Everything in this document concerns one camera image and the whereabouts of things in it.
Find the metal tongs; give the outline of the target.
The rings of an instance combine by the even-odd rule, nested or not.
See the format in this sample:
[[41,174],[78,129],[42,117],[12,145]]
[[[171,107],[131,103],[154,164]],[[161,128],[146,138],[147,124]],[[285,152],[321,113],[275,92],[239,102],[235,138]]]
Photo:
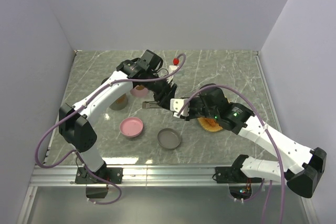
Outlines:
[[161,109],[162,107],[156,101],[144,101],[142,102],[143,109]]

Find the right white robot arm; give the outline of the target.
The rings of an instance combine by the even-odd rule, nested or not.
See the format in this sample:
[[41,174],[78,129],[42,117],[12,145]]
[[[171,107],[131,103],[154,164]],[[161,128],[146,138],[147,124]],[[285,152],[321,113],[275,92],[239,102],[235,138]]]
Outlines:
[[222,89],[214,84],[203,86],[184,101],[178,114],[185,119],[208,118],[223,129],[259,145],[277,161],[265,161],[241,155],[232,168],[238,182],[260,177],[285,182],[289,189],[304,198],[311,198],[325,171],[327,153],[290,139],[264,122],[256,112],[241,103],[229,102]]

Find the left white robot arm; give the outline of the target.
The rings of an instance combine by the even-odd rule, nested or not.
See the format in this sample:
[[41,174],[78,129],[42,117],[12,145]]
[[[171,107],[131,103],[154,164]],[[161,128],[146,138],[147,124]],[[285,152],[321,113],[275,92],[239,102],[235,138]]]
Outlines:
[[59,134],[78,153],[88,171],[87,176],[94,183],[110,181],[111,176],[105,161],[95,146],[97,135],[93,125],[100,115],[118,98],[135,86],[141,85],[153,92],[154,101],[160,108],[169,109],[177,85],[173,75],[185,62],[185,55],[174,59],[168,75],[159,77],[158,71],[163,60],[150,50],[140,58],[121,62],[113,74],[86,98],[70,106],[63,104],[59,109]]

